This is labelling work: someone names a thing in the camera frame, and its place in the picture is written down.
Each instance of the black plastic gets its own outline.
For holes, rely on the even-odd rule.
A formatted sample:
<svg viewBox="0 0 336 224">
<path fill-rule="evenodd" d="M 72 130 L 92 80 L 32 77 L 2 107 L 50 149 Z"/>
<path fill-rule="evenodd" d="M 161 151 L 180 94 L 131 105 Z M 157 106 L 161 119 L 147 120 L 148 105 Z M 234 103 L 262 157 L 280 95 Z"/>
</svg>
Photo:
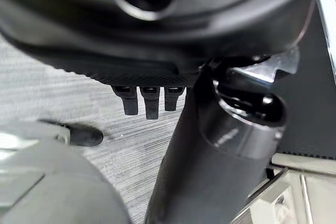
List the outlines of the black plastic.
<svg viewBox="0 0 336 224">
<path fill-rule="evenodd" d="M 255 123 L 250 120 L 254 115 L 239 119 L 241 115 L 219 101 L 206 74 L 188 92 L 159 170 L 146 224 L 229 224 L 260 181 L 284 129 L 283 104 L 280 101 L 281 110 L 275 110 L 280 116 L 277 122 L 256 119 Z"/>
<path fill-rule="evenodd" d="M 136 87 L 112 86 L 112 89 L 122 99 L 125 115 L 137 115 L 139 109 Z"/>
<path fill-rule="evenodd" d="M 312 2 L 243 0 L 144 22 L 90 1 L 0 0 L 0 31 L 44 63 L 111 86 L 192 87 L 211 58 L 291 48 L 304 32 Z"/>
<path fill-rule="evenodd" d="M 158 119 L 160 87 L 140 87 L 140 91 L 145 101 L 146 119 Z"/>
<path fill-rule="evenodd" d="M 165 111 L 175 111 L 177 100 L 183 94 L 185 88 L 167 87 L 164 88 L 164 109 Z"/>
</svg>

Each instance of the gray carpet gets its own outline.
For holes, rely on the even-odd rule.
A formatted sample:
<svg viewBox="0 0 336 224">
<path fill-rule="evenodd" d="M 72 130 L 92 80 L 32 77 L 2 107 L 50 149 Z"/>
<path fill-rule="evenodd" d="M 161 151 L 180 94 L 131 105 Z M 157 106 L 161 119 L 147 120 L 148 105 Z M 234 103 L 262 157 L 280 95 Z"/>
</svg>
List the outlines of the gray carpet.
<svg viewBox="0 0 336 224">
<path fill-rule="evenodd" d="M 142 223 L 184 97 L 176 112 L 165 112 L 161 97 L 159 120 L 149 121 L 141 96 L 139 115 L 125 116 L 120 98 L 109 86 L 46 66 L 2 38 L 0 66 L 0 123 L 48 118 L 102 130 L 100 146 L 75 151 L 102 171 L 123 197 L 134 223 Z"/>
</svg>

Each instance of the adjustment lever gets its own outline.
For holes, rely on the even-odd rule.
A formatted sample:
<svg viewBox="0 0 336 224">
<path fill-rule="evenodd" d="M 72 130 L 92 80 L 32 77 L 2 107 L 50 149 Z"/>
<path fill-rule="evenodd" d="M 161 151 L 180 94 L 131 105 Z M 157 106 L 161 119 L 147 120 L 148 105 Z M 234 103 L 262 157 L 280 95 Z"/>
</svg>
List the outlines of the adjustment lever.
<svg viewBox="0 0 336 224">
<path fill-rule="evenodd" d="M 125 115 L 138 114 L 138 94 L 136 87 L 111 86 L 117 96 L 122 99 Z"/>
<path fill-rule="evenodd" d="M 160 87 L 140 87 L 146 106 L 146 119 L 159 118 Z"/>
</svg>

